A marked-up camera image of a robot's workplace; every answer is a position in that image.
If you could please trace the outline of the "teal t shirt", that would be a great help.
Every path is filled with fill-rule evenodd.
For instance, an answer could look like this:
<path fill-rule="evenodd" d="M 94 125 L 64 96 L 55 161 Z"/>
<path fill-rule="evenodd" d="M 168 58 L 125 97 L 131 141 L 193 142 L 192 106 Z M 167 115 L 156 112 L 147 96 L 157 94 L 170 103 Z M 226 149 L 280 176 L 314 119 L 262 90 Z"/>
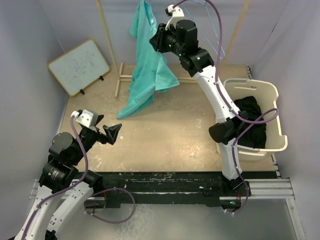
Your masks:
<path fill-rule="evenodd" d="M 166 92 L 180 84 L 164 55 L 156 52 L 150 44 L 157 27 L 152 7 L 141 0 L 129 30 L 136 38 L 136 66 L 128 88 L 127 106 L 117 114 L 117 119 L 127 118 L 148 107 L 155 99 L 155 92 Z"/>

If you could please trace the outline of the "blue hanger of black shirt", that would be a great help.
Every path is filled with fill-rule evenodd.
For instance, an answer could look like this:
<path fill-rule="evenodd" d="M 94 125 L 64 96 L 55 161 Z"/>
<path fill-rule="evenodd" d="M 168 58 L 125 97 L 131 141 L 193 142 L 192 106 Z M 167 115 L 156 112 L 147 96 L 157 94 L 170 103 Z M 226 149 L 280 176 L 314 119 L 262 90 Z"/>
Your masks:
<path fill-rule="evenodd" d="M 186 0 L 179 5 L 187 18 L 194 21 L 201 37 L 212 53 L 218 55 L 220 44 L 219 20 L 214 8 L 206 0 Z"/>

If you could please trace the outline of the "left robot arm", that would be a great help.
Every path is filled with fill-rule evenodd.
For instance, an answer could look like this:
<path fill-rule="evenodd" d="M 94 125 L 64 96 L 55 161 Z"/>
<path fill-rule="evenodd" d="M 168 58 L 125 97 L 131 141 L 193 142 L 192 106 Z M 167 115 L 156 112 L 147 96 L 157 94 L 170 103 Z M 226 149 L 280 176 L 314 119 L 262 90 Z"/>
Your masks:
<path fill-rule="evenodd" d="M 37 194 L 19 233 L 17 240 L 56 240 L 80 208 L 91 196 L 103 191 L 103 178 L 88 168 L 79 180 L 76 165 L 84 160 L 89 163 L 87 152 L 96 142 L 113 145 L 122 124 L 103 126 L 100 132 L 97 124 L 104 118 L 92 110 L 74 111 L 70 125 L 77 122 L 80 132 L 58 133 L 52 139 L 48 162 L 42 169 Z"/>

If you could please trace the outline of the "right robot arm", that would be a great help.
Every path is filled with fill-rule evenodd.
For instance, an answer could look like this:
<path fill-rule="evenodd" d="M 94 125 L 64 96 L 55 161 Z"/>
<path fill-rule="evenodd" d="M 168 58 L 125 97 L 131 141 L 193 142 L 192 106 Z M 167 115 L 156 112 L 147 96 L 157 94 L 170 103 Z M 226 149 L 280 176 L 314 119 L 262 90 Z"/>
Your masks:
<path fill-rule="evenodd" d="M 149 42 L 155 51 L 173 53 L 179 58 L 181 66 L 199 84 L 215 112 L 216 123 L 208 131 L 218 144 L 222 159 L 223 192 L 233 196 L 240 186 L 244 186 L 248 194 L 249 185 L 243 177 L 237 153 L 237 137 L 240 135 L 237 129 L 241 125 L 237 115 L 241 111 L 220 81 L 218 65 L 207 50 L 199 47 L 196 24 L 188 19 L 170 26 L 160 23 Z"/>

